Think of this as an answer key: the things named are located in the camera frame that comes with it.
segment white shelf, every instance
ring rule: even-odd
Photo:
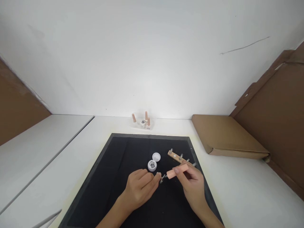
[[[51,115],[0,146],[0,212],[91,118]]]

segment white wall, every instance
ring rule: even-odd
[[[1,1],[0,55],[54,114],[229,115],[303,40],[303,10],[303,0]]]

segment white table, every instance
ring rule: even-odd
[[[92,117],[51,115],[0,146],[0,214]]]
[[[111,133],[189,136],[226,227],[302,227],[304,202],[263,161],[208,155],[191,120],[95,117],[0,216],[0,227],[31,228],[62,212],[57,227]]]

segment forearm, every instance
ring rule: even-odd
[[[207,202],[204,203],[204,206],[196,213],[196,215],[200,218],[206,228],[225,228],[211,211]]]
[[[119,228],[131,214],[130,211],[127,211],[124,208],[125,206],[126,205],[123,205],[123,202],[121,201],[121,197],[118,197],[113,207],[96,228]]]

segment cardboard box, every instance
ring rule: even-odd
[[[269,152],[232,117],[193,115],[193,125],[210,155],[262,159]]]

